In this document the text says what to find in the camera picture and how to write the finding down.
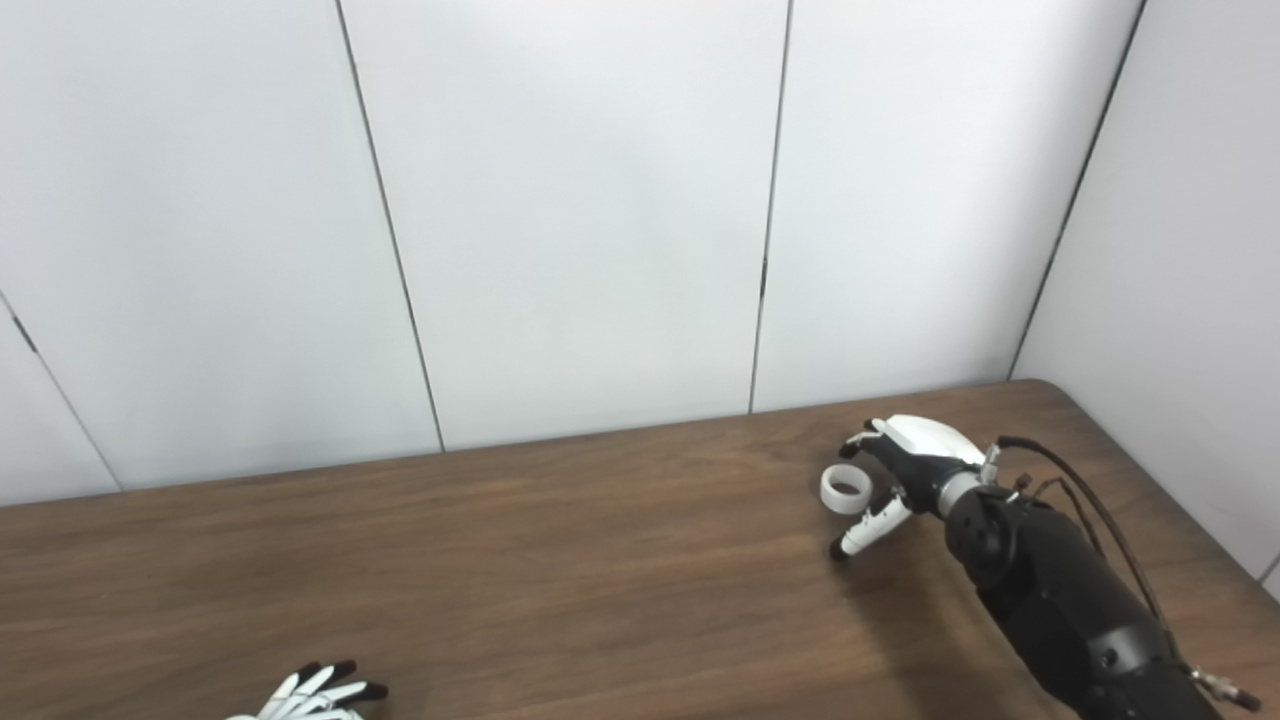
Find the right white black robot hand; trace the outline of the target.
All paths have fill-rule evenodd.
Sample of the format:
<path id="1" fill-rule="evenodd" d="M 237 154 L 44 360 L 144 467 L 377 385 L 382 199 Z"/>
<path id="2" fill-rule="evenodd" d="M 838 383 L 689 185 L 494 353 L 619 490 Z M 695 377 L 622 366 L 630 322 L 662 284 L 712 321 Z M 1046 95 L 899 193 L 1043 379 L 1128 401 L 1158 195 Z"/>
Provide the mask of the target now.
<path id="1" fill-rule="evenodd" d="M 872 479 L 849 461 L 870 455 L 891 475 L 887 495 L 873 501 Z M 832 512 L 855 516 L 829 544 L 829 557 L 845 561 L 895 532 L 909 518 L 933 514 L 946 519 L 969 491 L 995 482 L 995 460 L 955 428 L 924 416 L 896 414 L 873 418 L 838 450 L 845 464 L 823 470 L 822 503 Z"/>

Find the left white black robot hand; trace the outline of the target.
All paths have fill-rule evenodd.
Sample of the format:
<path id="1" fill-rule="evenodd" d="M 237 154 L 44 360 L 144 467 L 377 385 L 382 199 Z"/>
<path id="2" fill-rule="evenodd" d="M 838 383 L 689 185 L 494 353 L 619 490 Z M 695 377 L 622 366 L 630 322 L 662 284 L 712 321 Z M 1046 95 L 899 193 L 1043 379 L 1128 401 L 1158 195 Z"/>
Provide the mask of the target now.
<path id="1" fill-rule="evenodd" d="M 306 664 L 285 676 L 256 714 L 228 719 L 364 719 L 358 707 L 383 702 L 390 692 L 381 683 L 353 680 L 357 670 L 352 659 Z"/>

